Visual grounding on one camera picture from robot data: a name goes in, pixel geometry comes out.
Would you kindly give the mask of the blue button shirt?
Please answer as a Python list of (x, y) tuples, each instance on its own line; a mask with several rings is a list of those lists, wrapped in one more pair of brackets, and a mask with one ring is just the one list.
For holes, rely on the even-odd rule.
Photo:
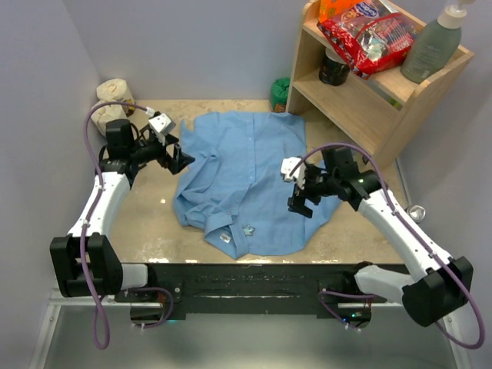
[[(233, 259), (282, 256), (304, 248), (341, 202), (322, 198), (312, 218), (288, 210), (293, 186), (285, 158), (306, 153), (304, 119), (288, 113), (211, 112), (181, 126), (181, 146), (195, 158), (173, 200), (180, 225), (200, 228), (206, 242)], [(252, 237), (245, 225), (255, 228)]]

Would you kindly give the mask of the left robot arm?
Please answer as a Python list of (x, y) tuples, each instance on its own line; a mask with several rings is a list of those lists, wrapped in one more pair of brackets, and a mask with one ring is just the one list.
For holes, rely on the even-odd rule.
[(173, 175), (194, 158), (181, 150), (171, 132), (175, 123), (156, 112), (134, 135), (128, 119), (108, 123), (107, 144), (98, 157), (95, 182), (78, 220), (63, 237), (50, 244), (50, 255), (61, 294), (66, 298), (90, 295), (92, 281), (98, 296), (131, 289), (141, 301), (158, 296), (159, 283), (148, 276), (144, 264), (122, 264), (108, 239), (119, 208), (134, 184), (138, 172), (156, 161)]

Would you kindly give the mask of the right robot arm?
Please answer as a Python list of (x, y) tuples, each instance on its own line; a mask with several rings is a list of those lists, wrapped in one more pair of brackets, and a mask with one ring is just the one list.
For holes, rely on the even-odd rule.
[(402, 208), (376, 171), (360, 171), (350, 145), (322, 149), (324, 167), (299, 157), (281, 162), (281, 175), (294, 183), (289, 211), (312, 217), (305, 204), (336, 196), (363, 215), (389, 241), (404, 261), (406, 274), (374, 264), (359, 268), (342, 284), (344, 296), (359, 302), (368, 294), (402, 304), (411, 319), (428, 327), (464, 306), (474, 274), (465, 258), (454, 258), (435, 244)]

